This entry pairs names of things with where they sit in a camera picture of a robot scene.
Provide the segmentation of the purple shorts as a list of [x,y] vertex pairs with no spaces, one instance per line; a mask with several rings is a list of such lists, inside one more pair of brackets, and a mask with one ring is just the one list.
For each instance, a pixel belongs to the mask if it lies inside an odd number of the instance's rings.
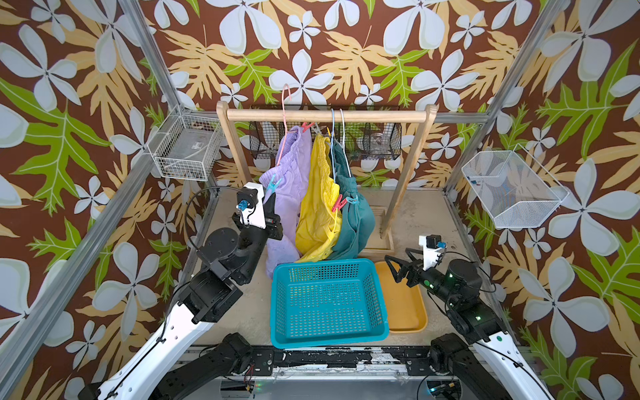
[[301,203],[308,191],[312,138],[310,131],[302,127],[291,128],[283,144],[283,157],[279,167],[275,166],[264,173],[259,181],[265,192],[272,175],[283,181],[276,191],[276,214],[281,218],[283,237],[281,240],[267,241],[266,274],[273,276],[280,264],[293,263],[300,259],[295,245],[295,236],[301,213]]

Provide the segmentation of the pink wire hanger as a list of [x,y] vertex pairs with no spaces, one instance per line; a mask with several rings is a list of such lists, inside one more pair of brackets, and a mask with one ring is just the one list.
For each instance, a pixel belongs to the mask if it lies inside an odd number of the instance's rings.
[[282,116],[283,116],[283,138],[280,141],[278,146],[278,156],[276,166],[279,167],[281,164],[281,160],[283,157],[283,144],[286,142],[286,137],[288,135],[288,124],[286,118],[286,101],[291,96],[291,88],[285,83],[283,86],[283,91],[281,91],[281,106],[282,106]]

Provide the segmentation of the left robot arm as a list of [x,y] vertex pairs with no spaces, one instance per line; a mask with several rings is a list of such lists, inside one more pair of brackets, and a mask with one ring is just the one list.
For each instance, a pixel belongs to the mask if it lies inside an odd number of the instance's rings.
[[171,309],[123,368],[102,383],[85,386],[81,399],[185,399],[215,378],[241,373],[253,348],[239,333],[227,335],[210,355],[177,368],[176,362],[243,295],[270,239],[283,237],[276,193],[260,183],[236,191],[234,227],[219,228],[196,249],[200,272],[176,291]]

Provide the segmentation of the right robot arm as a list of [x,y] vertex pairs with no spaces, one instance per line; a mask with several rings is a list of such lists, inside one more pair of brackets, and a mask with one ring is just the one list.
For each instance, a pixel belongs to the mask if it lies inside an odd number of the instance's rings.
[[458,378],[477,399],[551,399],[553,396],[521,355],[506,324],[480,298],[482,270],[455,258],[443,273],[407,248],[407,260],[384,258],[396,283],[422,286],[443,302],[456,333],[431,341],[429,367]]

